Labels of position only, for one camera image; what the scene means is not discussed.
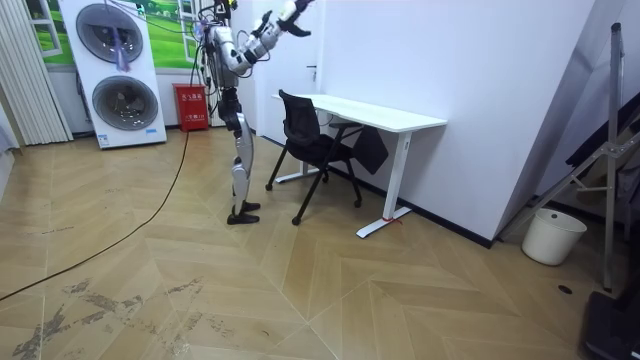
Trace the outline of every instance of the black office chair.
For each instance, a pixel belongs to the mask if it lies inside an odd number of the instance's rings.
[[[338,129],[336,137],[331,138],[328,135],[320,134],[318,116],[316,115],[311,99],[292,96],[282,90],[280,90],[280,97],[284,102],[284,108],[286,111],[286,118],[284,119],[284,133],[287,136],[287,142],[284,149],[282,149],[282,153],[280,154],[280,158],[278,159],[275,169],[273,169],[273,174],[271,174],[269,183],[265,186],[267,191],[271,191],[271,189],[273,189],[273,180],[275,180],[278,170],[280,169],[280,165],[282,165],[282,160],[284,160],[284,156],[287,152],[289,152],[294,158],[318,168],[318,175],[316,175],[313,185],[311,185],[311,189],[309,189],[309,193],[298,211],[298,215],[291,220],[293,225],[300,225],[302,215],[307,209],[307,205],[309,205],[309,201],[311,200],[316,187],[318,187],[320,178],[324,175],[323,182],[326,183],[329,180],[329,173],[327,172],[329,163],[344,161],[344,163],[347,164],[349,178],[353,184],[353,190],[356,193],[356,201],[353,205],[356,208],[359,208],[362,205],[362,195],[360,195],[358,182],[356,181],[356,177],[353,173],[353,167],[351,166],[350,160],[353,158],[353,154],[351,148],[343,145],[341,141],[344,138],[362,130],[358,129],[346,136],[343,136],[346,129],[360,127],[361,125],[355,123],[330,124],[330,127]]]

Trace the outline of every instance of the window frame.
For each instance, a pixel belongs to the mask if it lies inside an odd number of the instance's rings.
[[[193,41],[196,44],[196,49],[197,49],[198,40],[196,40],[195,37],[189,35],[187,31],[190,29],[189,26],[193,26],[192,24],[196,19],[196,14],[197,14],[196,1],[194,0],[189,1],[191,3],[191,12],[184,11],[184,8],[183,8],[184,0],[177,0],[177,1],[178,1],[178,16],[180,17],[180,28],[182,29],[182,45],[184,46],[184,58],[186,61],[192,63],[192,62],[195,62],[196,59],[189,56],[189,41]],[[185,19],[189,19],[191,20],[191,22],[188,23],[185,21]]]
[[[27,8],[27,12],[29,13],[29,23],[31,23],[31,28],[33,29],[33,33],[36,36],[38,41],[38,46],[40,46],[40,53],[43,58],[56,56],[62,54],[62,48],[60,47],[60,39],[58,38],[58,31],[56,30],[55,23],[51,18],[51,10],[49,10],[49,4],[47,0],[39,0],[40,8],[42,9],[42,15],[45,17],[43,19],[34,19],[31,16],[31,9],[27,2],[25,1],[25,7]],[[51,36],[51,42],[53,43],[53,49],[44,50],[42,45],[40,44],[40,39],[38,38],[38,31],[36,30],[36,25],[45,25],[49,30],[49,35]]]

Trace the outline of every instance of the humanoid robot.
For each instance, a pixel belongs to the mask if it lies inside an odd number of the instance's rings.
[[[238,101],[236,87],[238,78],[248,77],[247,71],[265,55],[270,58],[269,50],[273,49],[280,35],[285,32],[297,37],[311,35],[311,32],[300,29],[296,20],[313,0],[289,0],[277,20],[270,21],[271,11],[262,16],[258,25],[248,39],[236,46],[229,20],[231,9],[237,7],[235,1],[216,0],[215,5],[200,10],[200,18],[204,25],[201,44],[204,47],[203,64],[208,67],[211,80],[218,94],[218,115],[224,121],[227,130],[233,132],[238,155],[233,159],[231,175],[233,177],[233,207],[227,218],[227,224],[251,224],[260,221],[255,215],[247,212],[257,210],[260,204],[247,202],[251,165],[253,163],[253,138],[249,124],[242,114],[242,105]],[[214,21],[203,17],[203,11],[210,10]]]

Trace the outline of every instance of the dryer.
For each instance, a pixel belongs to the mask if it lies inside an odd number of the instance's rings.
[[[135,4],[58,0],[100,148],[167,140],[151,43]],[[130,70],[116,69],[116,38]]]

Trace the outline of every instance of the baseboard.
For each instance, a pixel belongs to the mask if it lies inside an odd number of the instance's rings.
[[[273,140],[271,138],[268,138],[266,136],[261,136],[261,137],[263,139],[275,144],[275,145],[278,145],[280,147],[283,146],[283,144],[281,144],[281,143],[279,143],[279,142],[277,142],[277,141],[275,141],[275,140]],[[344,171],[342,171],[340,169],[337,169],[337,168],[335,168],[335,167],[333,167],[331,165],[329,165],[329,171],[331,171],[332,173],[334,173],[334,174],[336,174],[336,175],[338,175],[340,177],[343,177],[343,178],[345,178],[347,180],[349,179],[347,173],[345,173]],[[379,187],[377,187],[375,185],[372,185],[372,184],[370,184],[368,182],[365,182],[363,180],[360,180],[360,179],[357,179],[357,180],[358,180],[358,185],[360,187],[362,187],[364,189],[367,189],[367,190],[371,191],[374,194],[380,195],[383,198],[387,196],[387,191],[386,190],[380,189]],[[401,205],[401,206],[406,206],[406,207],[410,208],[413,212],[415,212],[416,214],[422,216],[423,218],[428,219],[430,221],[433,221],[434,223],[436,223],[436,224],[438,224],[438,225],[440,225],[440,226],[442,226],[442,227],[444,227],[444,228],[446,228],[448,230],[451,230],[454,233],[456,233],[456,234],[458,234],[458,235],[460,235],[460,236],[462,236],[464,238],[467,238],[467,239],[473,241],[474,243],[476,243],[476,244],[478,244],[478,245],[480,245],[482,247],[485,247],[487,249],[491,249],[491,247],[493,246],[494,241],[492,241],[490,239],[487,239],[482,235],[478,235],[478,234],[474,233],[473,231],[471,231],[469,229],[466,229],[466,228],[464,228],[464,227],[462,227],[462,226],[460,226],[458,224],[455,224],[455,223],[453,223],[453,222],[451,222],[451,221],[449,221],[449,220],[447,220],[447,219],[445,219],[443,217],[440,217],[440,216],[438,216],[438,215],[436,215],[436,214],[434,214],[434,213],[432,213],[432,212],[430,212],[430,211],[428,211],[426,209],[423,209],[418,205],[412,204],[411,202],[409,202],[407,200],[404,200],[402,198],[398,198],[398,204]]]
[[[578,209],[577,207],[571,206],[571,205],[567,205],[567,204],[563,204],[563,203],[559,203],[557,201],[551,200],[547,203],[550,207],[566,213],[567,215],[571,215],[574,217],[578,217],[578,218],[583,218],[585,220],[597,223],[597,224],[601,224],[601,225],[605,225],[606,219],[604,218],[604,216],[600,216],[600,215],[596,215],[593,213],[590,213],[588,211],[584,211],[582,209]],[[624,224],[621,223],[620,221],[615,221],[614,222],[614,226],[617,230],[623,231],[624,230]]]

